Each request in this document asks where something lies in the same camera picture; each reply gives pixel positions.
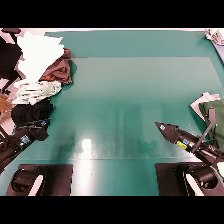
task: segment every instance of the dark green fabric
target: dark green fabric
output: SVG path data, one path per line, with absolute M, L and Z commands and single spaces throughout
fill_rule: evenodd
M 224 151 L 224 100 L 216 100 L 199 104 L 203 116 L 208 115 L 209 108 L 215 108 L 217 126 L 212 129 L 218 147 Z

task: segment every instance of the white cloth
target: white cloth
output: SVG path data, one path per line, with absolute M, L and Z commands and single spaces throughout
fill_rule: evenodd
M 26 83 L 23 85 L 17 85 L 19 90 L 16 94 L 16 99 L 12 101 L 12 104 L 31 104 L 35 103 L 57 94 L 61 90 L 61 83 L 54 82 L 35 82 Z
M 224 28 L 206 28 L 205 35 L 216 44 L 224 45 Z
M 24 61 L 19 60 L 18 69 L 29 83 L 38 82 L 46 69 L 64 54 L 62 37 L 48 37 L 24 33 L 17 43 L 23 52 Z
M 204 102 L 211 102 L 211 101 L 215 101 L 215 100 L 220 100 L 220 96 L 219 94 L 212 94 L 210 95 L 208 92 L 203 93 L 202 97 L 198 98 L 196 101 L 194 101 L 191 104 L 192 109 L 201 117 L 201 119 L 205 120 L 198 104 L 199 103 L 204 103 Z

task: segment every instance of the pile of clothes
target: pile of clothes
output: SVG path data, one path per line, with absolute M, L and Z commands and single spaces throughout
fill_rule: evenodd
M 12 104 L 11 117 L 16 127 L 49 118 L 53 105 L 50 97 L 72 83 L 71 50 L 60 44 L 62 38 L 33 35 L 25 32 L 17 43 L 22 50 L 15 70 L 25 79 L 14 83 L 18 89 Z

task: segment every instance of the green mat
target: green mat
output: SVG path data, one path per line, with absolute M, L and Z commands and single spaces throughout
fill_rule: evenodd
M 155 163 L 195 161 L 165 141 L 155 121 L 195 135 L 205 128 L 190 103 L 223 93 L 223 65 L 203 32 L 50 33 L 72 50 L 74 83 L 52 103 L 50 137 L 0 176 L 4 195 L 21 163 L 72 163 L 72 195 L 158 195 Z M 91 147 L 83 150 L 83 140 Z

